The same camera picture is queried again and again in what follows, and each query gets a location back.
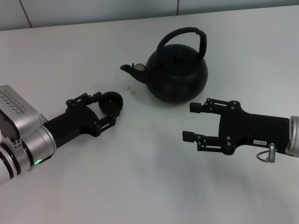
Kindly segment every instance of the black kettle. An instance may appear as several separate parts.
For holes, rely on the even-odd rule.
[[[196,33],[200,36],[199,52],[183,44],[165,44],[173,37]],[[183,103],[199,95],[207,81],[206,34],[193,27],[177,29],[166,35],[143,64],[122,65],[137,81],[147,85],[158,99],[168,103]]]

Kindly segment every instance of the ventilation grille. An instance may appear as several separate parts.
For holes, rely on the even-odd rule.
[[[21,114],[26,112],[26,108],[20,104],[16,98],[14,98],[7,90],[0,89],[0,101],[6,105],[10,111],[15,114]]]

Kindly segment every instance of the table surface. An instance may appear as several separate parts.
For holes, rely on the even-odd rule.
[[[299,115],[298,20],[292,6],[0,32],[0,83],[46,118],[84,92],[124,99],[116,126],[77,137],[0,187],[1,223],[297,224],[299,159],[262,163],[262,149],[249,146],[197,152],[182,131],[217,136],[220,117],[162,103],[119,67],[146,63],[169,32],[198,27],[209,78],[193,102],[238,100],[288,118]],[[171,43],[197,49],[199,39]]]

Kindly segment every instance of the kettle handle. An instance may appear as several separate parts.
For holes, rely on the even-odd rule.
[[[181,29],[177,29],[175,31],[172,31],[168,35],[166,35],[158,44],[157,51],[156,51],[156,62],[159,61],[160,55],[164,49],[164,45],[170,41],[173,37],[178,36],[180,34],[185,33],[196,33],[200,36],[200,43],[199,43],[199,57],[203,58],[206,54],[206,34],[197,29],[196,27],[185,27]]]

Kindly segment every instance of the kettle lid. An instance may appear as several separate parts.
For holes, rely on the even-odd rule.
[[[159,65],[171,74],[185,75],[198,64],[199,54],[195,49],[183,44],[164,46],[159,57]]]

